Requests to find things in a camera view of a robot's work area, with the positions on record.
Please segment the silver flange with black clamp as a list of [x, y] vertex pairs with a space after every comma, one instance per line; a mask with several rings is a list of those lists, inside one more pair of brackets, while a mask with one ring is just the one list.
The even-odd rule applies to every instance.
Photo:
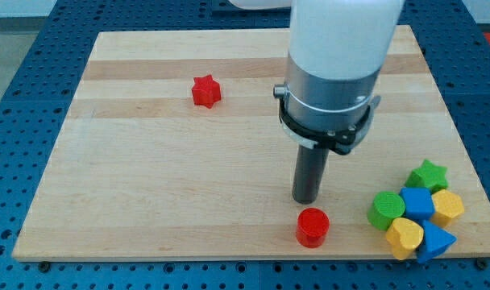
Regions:
[[326, 79], [304, 71], [289, 56], [284, 83], [273, 89], [283, 131], [306, 149], [349, 154], [365, 138], [380, 103], [372, 94], [379, 72]]

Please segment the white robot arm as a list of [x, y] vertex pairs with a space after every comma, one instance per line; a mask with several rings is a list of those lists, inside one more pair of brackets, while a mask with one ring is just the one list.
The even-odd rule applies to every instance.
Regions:
[[376, 79], [402, 0], [230, 0], [243, 10], [290, 8], [280, 124], [299, 145], [293, 199], [317, 199], [330, 152], [349, 154], [367, 135], [380, 97]]

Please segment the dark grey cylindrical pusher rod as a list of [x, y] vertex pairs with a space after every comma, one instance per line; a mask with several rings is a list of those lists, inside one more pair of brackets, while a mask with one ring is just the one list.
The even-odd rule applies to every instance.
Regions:
[[293, 178], [293, 199], [303, 205], [313, 203], [318, 196], [329, 150], [299, 146]]

